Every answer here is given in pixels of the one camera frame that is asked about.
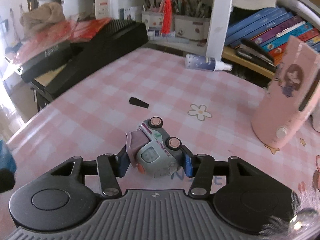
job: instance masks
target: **black case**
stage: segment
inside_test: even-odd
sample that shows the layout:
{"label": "black case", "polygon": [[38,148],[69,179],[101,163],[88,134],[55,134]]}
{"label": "black case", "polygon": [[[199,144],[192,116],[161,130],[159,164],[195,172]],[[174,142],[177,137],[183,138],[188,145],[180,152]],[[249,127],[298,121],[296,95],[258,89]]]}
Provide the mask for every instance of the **black case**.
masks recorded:
{"label": "black case", "polygon": [[68,62],[47,87],[34,79],[31,83],[38,93],[52,101],[95,71],[147,42],[148,35],[144,23],[112,20],[88,44],[82,44],[79,48],[75,48],[76,44],[72,44],[70,51],[73,53],[76,51],[77,56]]}
{"label": "black case", "polygon": [[63,41],[34,56],[21,65],[21,78],[29,83],[50,70],[54,70],[72,58],[70,41]]}

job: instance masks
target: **bottle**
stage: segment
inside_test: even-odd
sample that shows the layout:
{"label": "bottle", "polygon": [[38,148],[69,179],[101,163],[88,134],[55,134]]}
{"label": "bottle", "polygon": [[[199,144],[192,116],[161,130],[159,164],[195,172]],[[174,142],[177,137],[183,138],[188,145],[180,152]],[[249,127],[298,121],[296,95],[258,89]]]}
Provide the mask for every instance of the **bottle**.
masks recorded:
{"label": "bottle", "polygon": [[199,69],[199,70],[232,70],[232,65],[226,64],[222,61],[215,60],[212,57],[204,57],[199,55],[187,54],[186,55],[186,68]]}

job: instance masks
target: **pink checkered tablecloth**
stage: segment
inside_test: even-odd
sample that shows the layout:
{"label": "pink checkered tablecloth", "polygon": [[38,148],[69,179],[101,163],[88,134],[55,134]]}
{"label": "pink checkered tablecloth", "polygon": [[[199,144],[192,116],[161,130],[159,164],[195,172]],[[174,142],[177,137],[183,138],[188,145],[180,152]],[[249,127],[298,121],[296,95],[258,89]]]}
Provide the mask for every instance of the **pink checkered tablecloth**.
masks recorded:
{"label": "pink checkered tablecloth", "polygon": [[[125,132],[153,116],[160,116],[166,131],[194,154],[209,154],[220,161],[236,155],[293,190],[301,181],[310,185],[319,133],[308,120],[273,155],[250,124],[263,95],[262,88],[229,73],[188,70],[184,58],[152,49],[137,49],[105,66],[43,109],[9,141],[18,169],[14,190],[0,195],[0,239],[15,229],[8,202],[16,189],[72,156],[94,160],[101,154],[117,154],[125,145]],[[131,96],[149,103],[149,108],[130,105]],[[193,115],[197,109],[204,113]],[[130,166],[118,181],[124,192],[127,188],[188,190],[192,180],[182,170],[152,179]],[[86,185],[98,191],[96,177],[86,178]],[[224,179],[215,177],[212,192],[223,185]]]}

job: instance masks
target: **toy car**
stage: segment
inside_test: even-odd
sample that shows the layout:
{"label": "toy car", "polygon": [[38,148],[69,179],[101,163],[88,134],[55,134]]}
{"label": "toy car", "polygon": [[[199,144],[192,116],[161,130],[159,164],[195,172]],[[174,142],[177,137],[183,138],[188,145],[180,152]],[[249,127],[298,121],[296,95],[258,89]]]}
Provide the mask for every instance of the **toy car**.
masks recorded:
{"label": "toy car", "polygon": [[169,176],[180,169],[181,141],[162,128],[160,117],[143,121],[138,129],[127,132],[126,152],[133,167],[154,178]]}

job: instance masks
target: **star print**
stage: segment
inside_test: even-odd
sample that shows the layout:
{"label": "star print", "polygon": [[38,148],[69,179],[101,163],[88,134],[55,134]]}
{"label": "star print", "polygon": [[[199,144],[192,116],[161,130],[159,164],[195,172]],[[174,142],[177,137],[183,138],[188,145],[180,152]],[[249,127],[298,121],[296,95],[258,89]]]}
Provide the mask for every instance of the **star print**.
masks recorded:
{"label": "star print", "polygon": [[301,139],[301,138],[300,138],[300,143],[301,143],[303,146],[306,146],[306,145],[307,145],[306,142],[304,141],[304,139]]}
{"label": "star print", "polygon": [[271,153],[272,153],[273,155],[275,155],[276,152],[279,152],[279,151],[280,151],[279,148],[274,149],[274,148],[272,148],[272,147],[270,147],[270,146],[268,146],[268,145],[265,145],[265,147],[267,147],[267,148],[271,151]]}

